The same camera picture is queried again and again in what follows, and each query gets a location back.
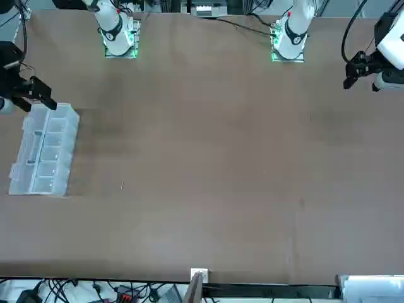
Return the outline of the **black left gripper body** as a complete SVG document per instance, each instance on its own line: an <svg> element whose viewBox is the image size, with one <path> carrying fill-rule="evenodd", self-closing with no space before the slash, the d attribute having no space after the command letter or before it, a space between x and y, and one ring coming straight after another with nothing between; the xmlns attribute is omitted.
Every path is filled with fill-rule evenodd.
<svg viewBox="0 0 404 303"><path fill-rule="evenodd" d="M365 54L362 63L364 74L379 73L384 68L384 56L380 52Z"/></svg>

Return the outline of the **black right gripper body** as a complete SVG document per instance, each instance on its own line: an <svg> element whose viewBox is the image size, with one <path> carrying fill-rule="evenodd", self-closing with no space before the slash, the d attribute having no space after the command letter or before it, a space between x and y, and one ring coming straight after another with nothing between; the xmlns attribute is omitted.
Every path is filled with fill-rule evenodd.
<svg viewBox="0 0 404 303"><path fill-rule="evenodd" d="M1 41L1 96L30 99L30 82L20 76L23 52L11 41Z"/></svg>

